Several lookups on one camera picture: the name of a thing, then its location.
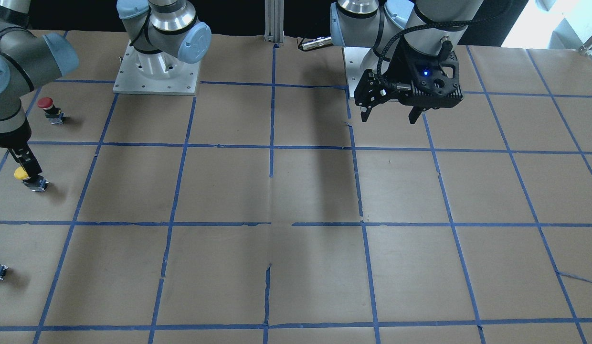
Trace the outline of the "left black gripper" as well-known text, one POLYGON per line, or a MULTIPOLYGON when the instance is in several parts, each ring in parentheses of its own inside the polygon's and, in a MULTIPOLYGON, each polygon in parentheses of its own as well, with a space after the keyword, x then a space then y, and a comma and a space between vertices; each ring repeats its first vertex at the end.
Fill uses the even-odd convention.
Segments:
POLYGON ((362 122, 367 122, 372 108, 390 100, 411 106, 409 123, 416 124, 427 109, 453 108, 464 94, 459 83, 459 63, 455 51, 446 61, 437 55, 418 52, 409 45, 399 45, 381 75, 364 70, 354 91, 362 122))

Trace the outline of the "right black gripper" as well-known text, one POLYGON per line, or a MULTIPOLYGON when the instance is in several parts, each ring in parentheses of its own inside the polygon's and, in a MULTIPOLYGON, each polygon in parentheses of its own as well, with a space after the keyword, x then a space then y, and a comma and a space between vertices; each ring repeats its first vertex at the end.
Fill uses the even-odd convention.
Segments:
POLYGON ((28 146, 31 135, 32 130, 26 119, 18 129, 0 133, 0 148, 9 150, 13 159, 27 173, 28 178, 36 178, 42 173, 42 169, 30 146, 28 146))

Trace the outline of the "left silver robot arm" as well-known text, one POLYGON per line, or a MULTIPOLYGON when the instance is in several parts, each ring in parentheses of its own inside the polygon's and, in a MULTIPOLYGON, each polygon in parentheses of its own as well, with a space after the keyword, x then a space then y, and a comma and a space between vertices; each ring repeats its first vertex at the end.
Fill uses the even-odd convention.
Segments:
POLYGON ((480 0, 337 0, 330 6, 333 45, 368 48, 353 98, 366 122, 390 100, 410 106, 411 124, 464 95, 455 45, 480 0))

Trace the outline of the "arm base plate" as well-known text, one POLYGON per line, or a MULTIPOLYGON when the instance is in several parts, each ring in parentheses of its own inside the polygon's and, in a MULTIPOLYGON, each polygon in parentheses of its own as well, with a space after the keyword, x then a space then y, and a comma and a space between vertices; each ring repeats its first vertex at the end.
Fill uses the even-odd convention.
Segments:
POLYGON ((165 52, 143 54, 127 43, 113 92, 130 95, 195 96, 201 63, 187 64, 165 52))
POLYGON ((367 68, 375 69, 378 63, 378 56, 372 48, 345 46, 343 48, 346 80, 349 90, 354 91, 359 80, 367 68))

